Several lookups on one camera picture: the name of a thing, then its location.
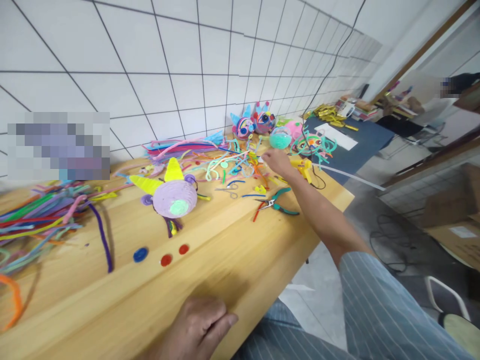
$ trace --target person's left hand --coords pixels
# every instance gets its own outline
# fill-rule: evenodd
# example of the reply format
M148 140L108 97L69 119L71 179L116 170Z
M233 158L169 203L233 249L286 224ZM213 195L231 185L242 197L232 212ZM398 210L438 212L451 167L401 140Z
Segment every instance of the person's left hand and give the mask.
M160 345L148 359L208 360L230 328L239 320L227 313L225 303L214 297L188 298Z

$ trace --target red button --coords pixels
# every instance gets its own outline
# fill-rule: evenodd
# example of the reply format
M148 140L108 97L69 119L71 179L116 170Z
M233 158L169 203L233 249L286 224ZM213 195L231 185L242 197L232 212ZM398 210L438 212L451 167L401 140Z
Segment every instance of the red button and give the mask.
M164 255L164 256L161 258L160 264L161 264L163 267L166 267L166 266L170 265L171 262L172 262L172 255L167 254L167 255Z
M189 250L190 250L189 246L187 244L183 244L178 249L178 252L180 253L180 255L185 255L187 253L187 251L189 251Z

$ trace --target white paper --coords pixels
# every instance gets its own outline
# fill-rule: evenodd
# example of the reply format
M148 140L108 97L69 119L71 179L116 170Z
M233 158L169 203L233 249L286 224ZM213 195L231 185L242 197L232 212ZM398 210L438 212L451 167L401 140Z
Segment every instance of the white paper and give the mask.
M332 141L336 141L337 145L344 148L345 150L350 151L355 145L358 144L355 140L353 140L351 137L348 137L347 135L341 133L337 129L333 128L327 123L324 123L320 126L317 126L315 128L316 131L320 131L320 133L323 133L325 136Z
M449 227L448 230L450 230L452 233L454 233L455 235L457 235L459 238L462 238L462 239L477 237L477 235L475 235L473 232L468 230L465 226Z

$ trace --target table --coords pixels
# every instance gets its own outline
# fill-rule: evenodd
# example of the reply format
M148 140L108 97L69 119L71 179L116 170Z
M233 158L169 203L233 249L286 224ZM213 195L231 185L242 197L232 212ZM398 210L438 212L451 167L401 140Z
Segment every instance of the table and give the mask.
M130 160L113 171L143 163ZM326 188L321 193L344 211L354 196L329 176L323 179ZM108 189L124 182L116 178L96 183ZM253 193L258 184L253 178L240 183L239 195ZM181 219L184 229L170 240L164 220L140 203L140 189L129 187L117 198L104 200L97 208L114 271L107 274L97 223L89 213L85 227L66 244L19 274L27 307L19 323L0 335L0 358L131 359L163 336L188 296L210 295L222 298L239 316L213 355L229 359L320 241L302 215L265 210L253 223L259 203L248 197L232 200L228 193L214 191L219 186L218 181L198 183L198 192L212 201L199 200ZM270 183L270 193L279 187ZM0 211L28 196L27 189L5 194ZM298 209L293 192L279 201L287 209ZM190 251L178 261L181 244L190 245ZM149 254L135 263L132 256L140 247L148 247ZM163 268L159 261L168 247L173 262ZM2 326L12 307L3 287Z
M315 133L315 128L324 123L325 121L317 117L310 117L305 121L308 131L311 133ZM349 174L355 174L370 158L390 144L395 133L371 121L360 122L348 118L345 120L345 123L358 128L358 131L350 130L346 127L334 128L343 132L358 142L358 144L350 151L338 146L332 153L333 158L328 157L329 163L325 163L325 165ZM313 157L313 162L318 164L317 156ZM349 179L345 175L330 170L322 170L322 172L329 174L341 185L344 185Z

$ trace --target green-handled pliers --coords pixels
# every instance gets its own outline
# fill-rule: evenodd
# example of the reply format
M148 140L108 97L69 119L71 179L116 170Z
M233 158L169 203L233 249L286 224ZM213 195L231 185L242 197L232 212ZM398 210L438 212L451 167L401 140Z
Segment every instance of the green-handled pliers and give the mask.
M289 211L289 210L286 210L284 209L283 207L281 207L280 205L276 204L275 202L277 201L277 199L279 198L280 195L282 195L283 193L287 193L289 192L290 190L292 190L290 187L285 187L283 189L280 189L276 192L276 194L269 200L259 200L259 199L255 199L259 202L262 202L262 203L265 203L266 205L260 209L258 209L259 211L260 210L263 210L263 209L266 209L266 208L271 208L273 207L275 210L278 210L282 213L285 213L287 215L300 215L299 212L297 211Z

